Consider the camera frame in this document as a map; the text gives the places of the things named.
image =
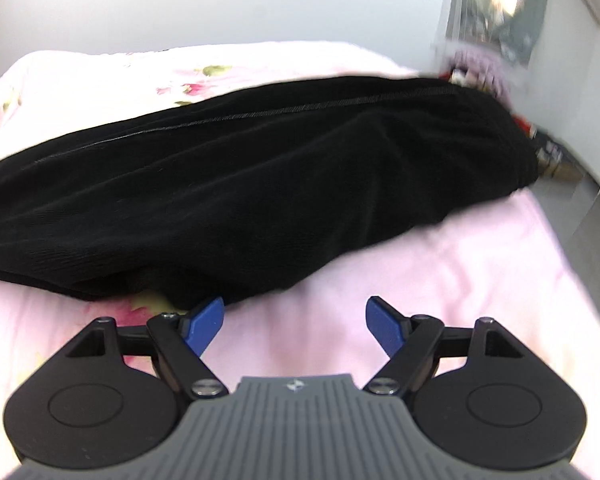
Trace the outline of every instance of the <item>black cloth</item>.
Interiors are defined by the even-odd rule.
[[[362,76],[245,89],[0,161],[0,279],[235,301],[537,174],[509,113],[472,89]]]

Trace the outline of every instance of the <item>gray gripper base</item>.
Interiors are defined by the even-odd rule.
[[[585,480],[568,462],[525,472],[471,466],[438,449],[404,403],[349,375],[243,378],[194,402],[160,446],[117,466],[59,470],[31,461],[10,480]]]

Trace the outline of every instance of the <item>screw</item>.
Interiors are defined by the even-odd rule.
[[[400,389],[400,384],[389,377],[378,377],[369,383],[367,389],[376,395],[393,395]]]
[[[223,390],[224,386],[217,379],[200,379],[191,386],[191,391],[199,397],[215,397]]]

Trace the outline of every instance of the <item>pink bedsheet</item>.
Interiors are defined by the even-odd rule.
[[[27,117],[22,95],[7,124]],[[19,146],[33,142],[15,128],[6,133]],[[0,153],[9,145],[0,140]],[[528,190],[346,254],[290,290],[232,306],[203,359],[230,388],[244,375],[343,372],[362,385],[386,361],[365,326],[366,300],[376,294],[404,314],[449,325],[472,326],[485,315],[503,323],[580,394],[588,425],[573,463],[600,480],[600,316]],[[85,303],[0,282],[0,478],[18,463],[2,428],[9,394],[94,317],[141,324],[163,310],[171,307],[151,294]]]

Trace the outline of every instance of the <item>black circular housing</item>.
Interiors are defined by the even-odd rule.
[[[570,458],[586,425],[577,394],[545,365],[490,358],[433,378],[413,418],[437,446],[495,470],[530,470]]]
[[[105,351],[98,325],[85,330],[7,402],[4,429],[21,460],[63,469],[111,466],[151,450],[176,425],[169,387]],[[113,321],[108,330],[115,332]]]

